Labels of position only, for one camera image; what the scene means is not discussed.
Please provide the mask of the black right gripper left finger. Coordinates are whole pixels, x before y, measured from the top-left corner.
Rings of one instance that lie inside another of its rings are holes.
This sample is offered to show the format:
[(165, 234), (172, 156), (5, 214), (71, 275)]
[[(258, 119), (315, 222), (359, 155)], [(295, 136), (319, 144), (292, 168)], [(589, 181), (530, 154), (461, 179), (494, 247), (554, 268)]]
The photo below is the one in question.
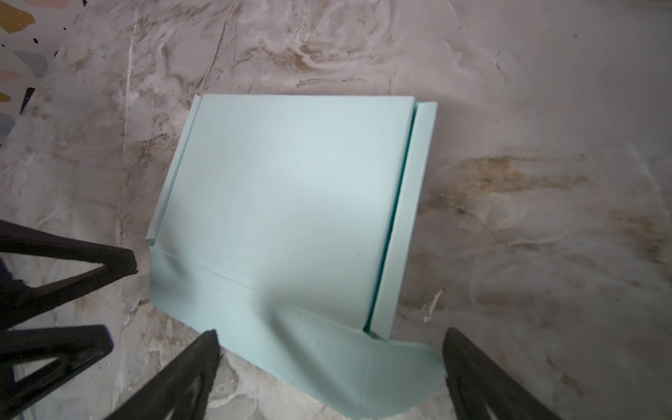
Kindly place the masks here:
[(201, 334), (109, 419), (203, 419), (221, 350), (214, 330)]

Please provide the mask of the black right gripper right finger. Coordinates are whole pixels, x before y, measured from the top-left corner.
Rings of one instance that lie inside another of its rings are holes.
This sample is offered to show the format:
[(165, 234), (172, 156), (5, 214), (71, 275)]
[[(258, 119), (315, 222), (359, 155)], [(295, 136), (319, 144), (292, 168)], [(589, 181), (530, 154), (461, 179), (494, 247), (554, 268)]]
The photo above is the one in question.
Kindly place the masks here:
[(446, 331), (442, 355), (458, 419), (559, 419), (460, 330)]

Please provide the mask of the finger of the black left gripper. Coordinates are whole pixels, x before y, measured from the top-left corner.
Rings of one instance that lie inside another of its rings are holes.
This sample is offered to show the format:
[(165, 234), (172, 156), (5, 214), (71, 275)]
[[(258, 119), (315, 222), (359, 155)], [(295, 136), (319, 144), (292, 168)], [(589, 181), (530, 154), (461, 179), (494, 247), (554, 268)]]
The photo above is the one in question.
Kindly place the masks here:
[(92, 271), (31, 287), (1, 265), (1, 328), (11, 329), (26, 320), (82, 298), (138, 272), (132, 250), (79, 241), (18, 224), (1, 222), (1, 251), (5, 254), (48, 257), (98, 264)]
[[(113, 348), (105, 325), (1, 332), (1, 418), (15, 418)], [(50, 362), (28, 376), (15, 378), (16, 366), (43, 360)]]

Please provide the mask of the mint paper box sheet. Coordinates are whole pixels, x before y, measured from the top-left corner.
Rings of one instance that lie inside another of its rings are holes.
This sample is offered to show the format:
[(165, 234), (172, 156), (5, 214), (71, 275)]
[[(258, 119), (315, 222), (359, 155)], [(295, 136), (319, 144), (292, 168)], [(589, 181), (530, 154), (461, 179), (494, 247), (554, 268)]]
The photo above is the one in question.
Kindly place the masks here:
[(394, 341), (438, 113), (411, 96), (196, 96), (147, 233), (152, 304), (347, 418), (441, 383)]

